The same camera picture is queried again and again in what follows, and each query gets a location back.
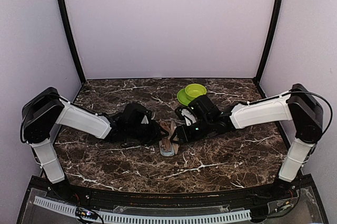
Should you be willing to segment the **light blue cleaning cloth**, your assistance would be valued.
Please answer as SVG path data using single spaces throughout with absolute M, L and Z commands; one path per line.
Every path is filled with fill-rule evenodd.
M 164 157 L 171 157 L 175 155 L 175 152 L 174 150 L 165 151 L 164 149 L 160 149 L 160 154 Z

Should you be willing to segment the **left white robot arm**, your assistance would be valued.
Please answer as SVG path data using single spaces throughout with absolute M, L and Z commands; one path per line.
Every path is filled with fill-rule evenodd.
M 113 116 L 81 108 L 48 87 L 22 108 L 20 140 L 31 146 L 53 191 L 63 201 L 74 197 L 74 188 L 65 182 L 66 175 L 58 160 L 50 132 L 54 125 L 67 126 L 107 142 L 135 139 L 141 145 L 151 145 L 168 136 L 168 132 L 153 120 L 152 111 L 139 103 L 129 103 Z

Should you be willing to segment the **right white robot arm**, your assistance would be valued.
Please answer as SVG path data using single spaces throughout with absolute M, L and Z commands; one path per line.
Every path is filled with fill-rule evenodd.
M 185 118 L 185 124 L 174 130 L 170 142 L 185 144 L 210 133 L 225 134 L 257 124 L 292 121 L 296 129 L 295 139 L 279 169 L 278 181 L 269 187 L 270 197 L 279 200 L 288 193 L 288 183 L 295 179 L 327 131 L 318 98 L 318 94 L 309 92 L 302 84 L 295 84 L 279 95 L 241 102 L 221 111 L 206 94 L 199 95 L 188 104 L 186 110 L 191 115 Z

